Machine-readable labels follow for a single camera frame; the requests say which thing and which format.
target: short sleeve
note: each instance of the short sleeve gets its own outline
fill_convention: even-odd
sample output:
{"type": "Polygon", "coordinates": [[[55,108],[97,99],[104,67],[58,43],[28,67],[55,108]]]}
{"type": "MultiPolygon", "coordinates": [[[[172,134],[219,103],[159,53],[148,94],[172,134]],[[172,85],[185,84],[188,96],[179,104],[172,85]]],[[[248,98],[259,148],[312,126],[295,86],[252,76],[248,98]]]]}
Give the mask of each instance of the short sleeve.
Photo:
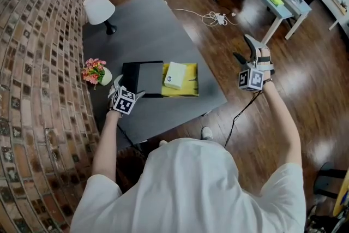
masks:
{"type": "Polygon", "coordinates": [[[285,230],[299,228],[303,232],[306,205],[303,170],[299,165],[286,163],[279,167],[263,186],[261,196],[260,206],[277,218],[285,230]]]}
{"type": "Polygon", "coordinates": [[[85,191],[74,213],[71,232],[90,232],[103,223],[112,204],[122,195],[120,187],[103,175],[87,180],[85,191]]]}

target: pink flowers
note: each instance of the pink flowers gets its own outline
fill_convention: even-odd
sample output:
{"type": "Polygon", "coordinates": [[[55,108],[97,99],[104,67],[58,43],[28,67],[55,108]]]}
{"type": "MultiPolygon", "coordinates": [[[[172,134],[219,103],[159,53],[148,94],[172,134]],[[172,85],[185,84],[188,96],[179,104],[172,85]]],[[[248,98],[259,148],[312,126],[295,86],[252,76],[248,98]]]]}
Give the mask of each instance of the pink flowers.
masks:
{"type": "Polygon", "coordinates": [[[102,82],[103,76],[105,74],[103,66],[106,65],[105,61],[101,61],[98,58],[90,58],[85,62],[85,67],[82,70],[82,77],[85,81],[88,81],[94,85],[98,82],[102,82]]]}

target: green item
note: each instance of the green item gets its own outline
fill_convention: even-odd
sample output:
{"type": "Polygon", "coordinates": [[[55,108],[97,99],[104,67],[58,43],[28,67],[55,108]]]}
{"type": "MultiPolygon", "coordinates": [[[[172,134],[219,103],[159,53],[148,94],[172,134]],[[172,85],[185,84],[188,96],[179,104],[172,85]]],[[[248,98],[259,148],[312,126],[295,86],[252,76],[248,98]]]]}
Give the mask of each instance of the green item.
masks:
{"type": "Polygon", "coordinates": [[[279,5],[284,5],[282,0],[270,0],[277,7],[279,5]]]}

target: person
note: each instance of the person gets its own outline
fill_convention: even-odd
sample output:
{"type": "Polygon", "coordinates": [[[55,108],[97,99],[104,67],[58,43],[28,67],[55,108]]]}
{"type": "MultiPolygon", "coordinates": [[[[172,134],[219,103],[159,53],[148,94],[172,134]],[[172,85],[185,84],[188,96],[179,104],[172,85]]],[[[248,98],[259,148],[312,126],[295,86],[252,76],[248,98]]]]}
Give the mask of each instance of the person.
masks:
{"type": "MultiPolygon", "coordinates": [[[[268,57],[270,52],[264,48],[258,55],[268,57]]],[[[122,194],[115,183],[119,113],[109,111],[71,232],[303,232],[300,138],[270,73],[264,76],[263,92],[282,152],[259,196],[240,187],[231,154],[210,141],[208,127],[202,129],[206,141],[162,141],[149,154],[139,181],[122,194]]]]}

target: black cable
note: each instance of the black cable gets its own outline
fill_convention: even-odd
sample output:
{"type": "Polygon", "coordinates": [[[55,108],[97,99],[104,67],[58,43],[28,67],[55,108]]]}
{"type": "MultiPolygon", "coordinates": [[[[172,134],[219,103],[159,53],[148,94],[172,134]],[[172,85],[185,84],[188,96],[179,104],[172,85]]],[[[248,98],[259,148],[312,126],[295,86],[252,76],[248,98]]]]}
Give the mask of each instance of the black cable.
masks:
{"type": "Polygon", "coordinates": [[[228,135],[228,138],[227,138],[227,140],[226,140],[226,142],[225,142],[225,145],[224,145],[224,147],[226,147],[226,145],[228,144],[228,142],[229,142],[229,139],[230,139],[230,137],[231,137],[231,134],[232,134],[232,132],[233,132],[233,128],[234,128],[234,125],[235,125],[235,121],[239,118],[239,116],[257,99],[257,97],[259,96],[259,95],[261,95],[263,92],[262,91],[258,91],[258,92],[255,92],[254,94],[253,94],[253,97],[252,97],[252,99],[251,99],[251,101],[247,104],[247,106],[245,107],[245,108],[243,108],[242,109],[242,111],[240,112],[240,113],[238,113],[235,117],[234,117],[234,119],[233,119],[233,124],[232,124],[232,126],[231,126],[231,129],[230,129],[230,132],[229,132],[229,135],[228,135]]]}
{"type": "Polygon", "coordinates": [[[136,149],[136,150],[138,150],[143,156],[145,156],[145,154],[143,153],[143,151],[140,150],[140,149],[131,141],[131,139],[127,136],[125,130],[123,130],[123,129],[119,126],[119,124],[118,124],[118,128],[120,129],[121,133],[125,136],[125,138],[130,142],[131,147],[134,148],[134,149],[136,149]]]}

